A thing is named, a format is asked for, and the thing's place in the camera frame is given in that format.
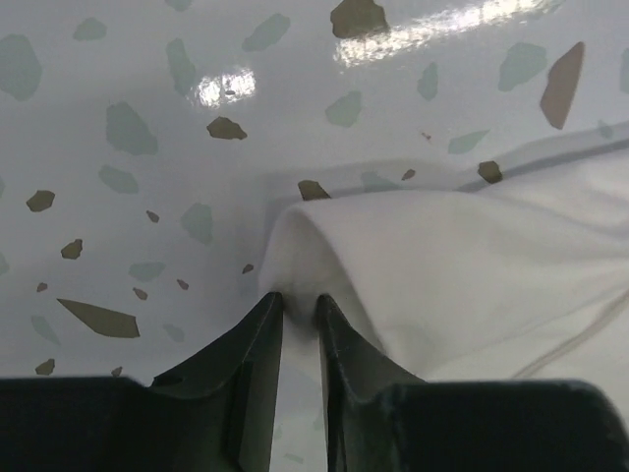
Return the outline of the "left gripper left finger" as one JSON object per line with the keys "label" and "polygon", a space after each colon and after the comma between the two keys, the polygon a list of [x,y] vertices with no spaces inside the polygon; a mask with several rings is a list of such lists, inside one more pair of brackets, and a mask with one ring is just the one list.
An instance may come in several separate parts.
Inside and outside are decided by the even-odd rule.
{"label": "left gripper left finger", "polygon": [[5,471],[265,471],[283,303],[268,293],[230,330],[156,376],[6,379]]}

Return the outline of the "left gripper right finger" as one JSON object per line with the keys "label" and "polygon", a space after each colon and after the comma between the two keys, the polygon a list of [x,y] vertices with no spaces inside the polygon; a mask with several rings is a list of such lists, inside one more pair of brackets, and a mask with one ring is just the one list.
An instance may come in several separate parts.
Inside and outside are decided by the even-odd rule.
{"label": "left gripper right finger", "polygon": [[428,383],[316,302],[331,471],[624,471],[612,403],[572,380]]}

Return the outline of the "white t shirt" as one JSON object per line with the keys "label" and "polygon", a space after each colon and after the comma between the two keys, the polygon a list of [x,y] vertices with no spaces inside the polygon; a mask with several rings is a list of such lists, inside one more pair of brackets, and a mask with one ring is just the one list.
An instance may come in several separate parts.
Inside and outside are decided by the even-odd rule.
{"label": "white t shirt", "polygon": [[628,391],[628,128],[512,151],[502,178],[286,208],[258,273],[300,337],[329,294],[427,380],[579,379]]}

